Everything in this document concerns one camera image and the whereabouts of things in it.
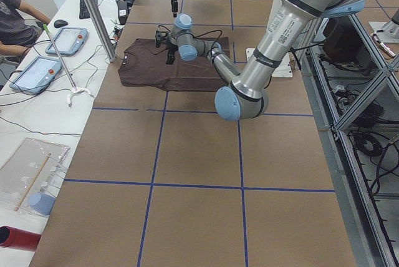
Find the dark brown t-shirt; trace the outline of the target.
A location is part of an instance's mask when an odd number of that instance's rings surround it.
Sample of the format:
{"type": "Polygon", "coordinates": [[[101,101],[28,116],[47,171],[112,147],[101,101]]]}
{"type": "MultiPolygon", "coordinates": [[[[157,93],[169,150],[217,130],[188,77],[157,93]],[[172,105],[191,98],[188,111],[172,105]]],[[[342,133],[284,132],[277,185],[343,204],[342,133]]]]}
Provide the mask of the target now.
{"type": "Polygon", "coordinates": [[[136,39],[124,51],[118,70],[121,84],[177,92],[215,92],[226,85],[204,57],[187,62],[176,53],[172,64],[166,63],[167,58],[166,50],[156,49],[154,39],[136,39]]]}

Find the metal reacher grabber tool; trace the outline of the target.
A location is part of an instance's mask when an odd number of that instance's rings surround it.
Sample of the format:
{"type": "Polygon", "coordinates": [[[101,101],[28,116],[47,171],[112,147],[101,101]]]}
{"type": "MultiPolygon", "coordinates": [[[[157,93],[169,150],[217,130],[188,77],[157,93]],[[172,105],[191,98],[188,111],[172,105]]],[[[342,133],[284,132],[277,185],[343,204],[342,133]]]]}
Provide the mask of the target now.
{"type": "Polygon", "coordinates": [[[91,91],[88,88],[77,87],[76,86],[76,83],[74,82],[74,80],[73,80],[73,78],[72,78],[72,76],[70,74],[70,71],[68,70],[68,68],[66,66],[66,63],[64,62],[64,59],[63,59],[60,51],[58,50],[58,48],[56,46],[55,40],[52,37],[52,34],[50,33],[50,30],[47,27],[47,24],[44,24],[43,28],[44,28],[44,31],[46,32],[48,38],[50,39],[50,41],[52,43],[52,46],[54,47],[54,50],[55,50],[55,52],[56,52],[56,54],[57,54],[57,56],[58,56],[58,58],[59,58],[59,60],[60,60],[60,62],[62,64],[62,67],[65,70],[66,76],[68,77],[69,82],[70,82],[70,84],[72,86],[72,88],[70,90],[70,93],[69,93],[69,95],[67,96],[67,99],[66,99],[67,105],[69,107],[72,107],[72,98],[73,98],[73,96],[78,95],[78,94],[87,93],[90,97],[94,98],[95,96],[93,95],[93,93],[91,93],[91,91]]]}

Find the far blue teach pendant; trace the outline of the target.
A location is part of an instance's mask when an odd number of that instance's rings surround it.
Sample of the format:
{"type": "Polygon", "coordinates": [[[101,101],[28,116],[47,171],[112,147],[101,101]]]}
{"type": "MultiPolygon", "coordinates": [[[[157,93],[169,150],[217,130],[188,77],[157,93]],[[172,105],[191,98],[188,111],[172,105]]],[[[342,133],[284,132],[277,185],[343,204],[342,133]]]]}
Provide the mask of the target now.
{"type": "Polygon", "coordinates": [[[88,37],[87,28],[61,27],[56,34],[50,34],[62,56],[73,56],[88,37]]]}

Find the blue teach pendant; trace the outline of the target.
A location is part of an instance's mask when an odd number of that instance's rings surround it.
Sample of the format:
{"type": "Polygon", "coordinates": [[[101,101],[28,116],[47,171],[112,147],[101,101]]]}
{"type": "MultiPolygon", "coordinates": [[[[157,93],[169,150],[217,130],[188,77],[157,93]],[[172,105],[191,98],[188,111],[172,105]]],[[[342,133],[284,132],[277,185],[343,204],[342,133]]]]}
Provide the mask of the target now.
{"type": "Polygon", "coordinates": [[[22,93],[39,94],[46,90],[61,68],[60,60],[37,56],[9,87],[22,93]]]}
{"type": "Polygon", "coordinates": [[[56,34],[50,34],[62,56],[73,56],[88,37],[87,28],[61,27],[56,34]]]}

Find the black computer mouse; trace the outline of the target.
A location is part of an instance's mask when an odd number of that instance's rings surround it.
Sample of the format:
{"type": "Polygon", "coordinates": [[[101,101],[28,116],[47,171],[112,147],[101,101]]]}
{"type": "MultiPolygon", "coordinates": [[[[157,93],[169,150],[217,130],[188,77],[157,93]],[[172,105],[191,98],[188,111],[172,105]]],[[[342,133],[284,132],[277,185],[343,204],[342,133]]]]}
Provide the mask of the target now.
{"type": "Polygon", "coordinates": [[[69,23],[63,19],[58,19],[56,21],[54,21],[53,25],[56,29],[61,28],[61,27],[65,27],[67,26],[69,23]]]}

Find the near blue teach pendant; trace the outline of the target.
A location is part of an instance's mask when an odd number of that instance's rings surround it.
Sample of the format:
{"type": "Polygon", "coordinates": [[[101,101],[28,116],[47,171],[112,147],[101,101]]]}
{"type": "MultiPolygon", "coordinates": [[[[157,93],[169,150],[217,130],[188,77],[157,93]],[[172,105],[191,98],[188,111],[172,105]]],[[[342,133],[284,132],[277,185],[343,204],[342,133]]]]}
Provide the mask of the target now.
{"type": "Polygon", "coordinates": [[[22,93],[39,94],[46,90],[61,68],[60,60],[37,56],[9,87],[22,93]]]}

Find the seated person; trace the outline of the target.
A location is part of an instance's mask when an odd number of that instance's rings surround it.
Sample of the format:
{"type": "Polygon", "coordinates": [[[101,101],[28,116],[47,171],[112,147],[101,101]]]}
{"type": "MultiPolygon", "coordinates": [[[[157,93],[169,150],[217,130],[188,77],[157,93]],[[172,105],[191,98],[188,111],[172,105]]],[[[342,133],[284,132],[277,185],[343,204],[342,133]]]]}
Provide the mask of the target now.
{"type": "Polygon", "coordinates": [[[42,29],[26,24],[19,11],[43,24],[49,24],[51,19],[23,0],[1,0],[1,55],[20,62],[35,44],[42,29]]]}

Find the grey cardboard sheet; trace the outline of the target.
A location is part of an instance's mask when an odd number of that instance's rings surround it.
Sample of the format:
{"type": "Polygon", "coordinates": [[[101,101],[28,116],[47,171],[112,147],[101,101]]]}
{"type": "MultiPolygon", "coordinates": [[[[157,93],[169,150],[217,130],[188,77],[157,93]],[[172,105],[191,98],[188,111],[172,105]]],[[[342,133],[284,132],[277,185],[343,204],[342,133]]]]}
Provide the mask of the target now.
{"type": "Polygon", "coordinates": [[[46,153],[59,158],[63,164],[69,152],[70,147],[66,145],[26,138],[1,167],[1,205],[13,210],[12,206],[24,189],[26,177],[35,174],[46,153]]]}

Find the clear acrylic rack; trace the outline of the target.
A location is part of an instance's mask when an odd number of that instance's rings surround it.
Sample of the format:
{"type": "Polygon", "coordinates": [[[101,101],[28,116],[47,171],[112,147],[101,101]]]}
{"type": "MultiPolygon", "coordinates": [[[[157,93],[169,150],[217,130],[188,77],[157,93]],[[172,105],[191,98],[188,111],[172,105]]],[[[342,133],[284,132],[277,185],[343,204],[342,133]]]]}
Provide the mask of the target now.
{"type": "MultiPolygon", "coordinates": [[[[35,174],[37,172],[37,169],[40,167],[40,165],[38,165],[36,167],[35,174]]],[[[20,209],[18,209],[18,211],[23,211],[24,213],[33,214],[36,216],[44,216],[29,206],[29,204],[28,204],[29,197],[34,193],[45,193],[45,194],[53,196],[56,200],[57,196],[60,192],[62,183],[65,179],[67,171],[68,171],[68,168],[66,168],[62,164],[62,162],[59,162],[59,158],[57,158],[51,154],[50,159],[48,160],[47,164],[41,171],[35,184],[31,188],[30,192],[27,194],[27,197],[25,198],[24,202],[22,203],[22,205],[21,205],[20,209]]],[[[14,210],[14,206],[21,199],[22,194],[26,191],[26,188],[29,185],[30,181],[32,180],[33,176],[26,177],[26,183],[24,184],[24,189],[17,197],[16,203],[12,206],[13,210],[14,210]]]]}

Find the blue plastic cup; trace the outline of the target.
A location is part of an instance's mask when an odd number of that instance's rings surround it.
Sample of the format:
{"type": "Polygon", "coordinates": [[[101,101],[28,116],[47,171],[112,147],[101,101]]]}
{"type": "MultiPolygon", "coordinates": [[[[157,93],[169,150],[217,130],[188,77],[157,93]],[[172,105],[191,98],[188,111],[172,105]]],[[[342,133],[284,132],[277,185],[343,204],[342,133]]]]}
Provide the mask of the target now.
{"type": "Polygon", "coordinates": [[[28,204],[38,213],[49,216],[55,203],[55,198],[45,193],[34,193],[28,199],[28,204]]]}

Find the wooden dowel stick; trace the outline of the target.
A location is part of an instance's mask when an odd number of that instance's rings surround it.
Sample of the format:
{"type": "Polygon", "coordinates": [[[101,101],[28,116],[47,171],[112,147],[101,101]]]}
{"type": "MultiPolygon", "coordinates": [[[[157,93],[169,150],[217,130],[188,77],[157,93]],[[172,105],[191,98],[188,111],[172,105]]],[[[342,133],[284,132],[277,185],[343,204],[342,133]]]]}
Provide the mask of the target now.
{"type": "Polygon", "coordinates": [[[22,203],[24,202],[25,198],[27,197],[27,194],[30,192],[31,188],[33,187],[33,185],[35,184],[38,176],[40,175],[41,171],[43,170],[43,168],[45,167],[45,165],[47,164],[48,160],[51,157],[51,153],[47,153],[46,157],[43,161],[43,163],[40,165],[40,167],[37,169],[36,174],[33,176],[32,180],[30,181],[29,185],[26,188],[26,191],[22,194],[21,199],[19,200],[19,202],[14,206],[14,211],[18,211],[18,209],[20,209],[22,203]]]}

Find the red cylinder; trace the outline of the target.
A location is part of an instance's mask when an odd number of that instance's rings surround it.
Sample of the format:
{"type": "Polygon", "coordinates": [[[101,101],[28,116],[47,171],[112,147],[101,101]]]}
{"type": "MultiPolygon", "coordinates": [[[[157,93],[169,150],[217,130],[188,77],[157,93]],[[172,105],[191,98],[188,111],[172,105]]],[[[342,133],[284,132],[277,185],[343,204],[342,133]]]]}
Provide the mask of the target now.
{"type": "Polygon", "coordinates": [[[10,226],[1,227],[1,247],[15,250],[35,251],[41,234],[10,226]]]}

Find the aluminium frame post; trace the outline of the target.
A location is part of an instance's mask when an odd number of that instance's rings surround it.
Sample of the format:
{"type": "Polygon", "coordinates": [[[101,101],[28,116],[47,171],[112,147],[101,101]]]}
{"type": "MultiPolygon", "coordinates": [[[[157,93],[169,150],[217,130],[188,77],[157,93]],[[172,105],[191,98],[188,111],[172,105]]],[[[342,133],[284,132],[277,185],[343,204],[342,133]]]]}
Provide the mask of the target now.
{"type": "Polygon", "coordinates": [[[114,62],[117,55],[115,53],[115,49],[113,48],[107,29],[103,22],[100,10],[97,6],[97,2],[95,0],[84,0],[84,2],[88,7],[90,18],[94,24],[94,27],[97,31],[97,35],[100,38],[103,48],[105,49],[107,57],[110,62],[114,62]]]}

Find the aluminium frame rail structure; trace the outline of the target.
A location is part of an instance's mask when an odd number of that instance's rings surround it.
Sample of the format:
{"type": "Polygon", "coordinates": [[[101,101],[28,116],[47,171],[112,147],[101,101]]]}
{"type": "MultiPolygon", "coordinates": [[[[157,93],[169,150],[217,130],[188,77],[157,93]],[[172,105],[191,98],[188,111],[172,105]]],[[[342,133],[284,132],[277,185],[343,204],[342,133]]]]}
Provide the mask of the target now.
{"type": "Polygon", "coordinates": [[[391,11],[313,22],[300,62],[359,266],[398,265],[398,44],[391,11]]]}

